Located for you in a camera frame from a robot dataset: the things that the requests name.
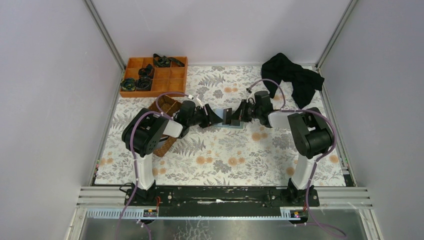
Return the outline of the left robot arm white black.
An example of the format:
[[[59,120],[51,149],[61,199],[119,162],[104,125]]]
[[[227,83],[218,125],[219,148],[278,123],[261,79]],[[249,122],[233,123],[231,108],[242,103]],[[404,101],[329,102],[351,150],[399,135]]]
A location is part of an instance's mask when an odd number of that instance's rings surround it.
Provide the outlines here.
[[[163,136],[183,138],[190,127],[211,127],[222,123],[209,104],[197,106],[194,101],[185,100],[175,117],[143,108],[127,125],[121,139],[134,157],[135,187],[149,190],[155,183],[152,173],[153,152]]]

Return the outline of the green card holder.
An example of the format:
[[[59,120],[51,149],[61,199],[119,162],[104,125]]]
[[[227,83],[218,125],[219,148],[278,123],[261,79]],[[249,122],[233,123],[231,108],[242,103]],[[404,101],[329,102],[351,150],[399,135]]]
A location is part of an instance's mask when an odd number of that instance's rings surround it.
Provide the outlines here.
[[[228,108],[216,108],[213,109],[213,112],[222,119],[222,122],[214,124],[214,127],[217,128],[228,128],[228,129],[243,129],[244,123],[232,119],[233,109],[231,107]]]

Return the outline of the woven brown basket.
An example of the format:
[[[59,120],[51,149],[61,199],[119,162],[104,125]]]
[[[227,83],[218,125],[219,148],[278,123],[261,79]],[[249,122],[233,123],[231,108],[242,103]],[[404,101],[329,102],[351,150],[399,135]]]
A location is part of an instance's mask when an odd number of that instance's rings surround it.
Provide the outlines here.
[[[158,105],[164,113],[172,117],[180,110],[182,103],[172,97],[169,97],[168,95],[163,95],[158,98]],[[157,149],[155,149],[153,153],[157,157],[163,157],[176,141],[177,138],[175,137],[163,135],[159,145],[157,146]]]

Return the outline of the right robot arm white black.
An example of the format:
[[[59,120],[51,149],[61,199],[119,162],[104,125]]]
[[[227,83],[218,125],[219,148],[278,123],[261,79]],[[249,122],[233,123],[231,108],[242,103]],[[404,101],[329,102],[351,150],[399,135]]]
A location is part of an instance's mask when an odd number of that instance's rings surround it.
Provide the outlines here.
[[[312,186],[317,161],[334,149],[333,129],[318,108],[275,109],[267,91],[243,99],[231,119],[245,123],[256,119],[267,128],[290,129],[299,157],[288,185],[296,190]]]

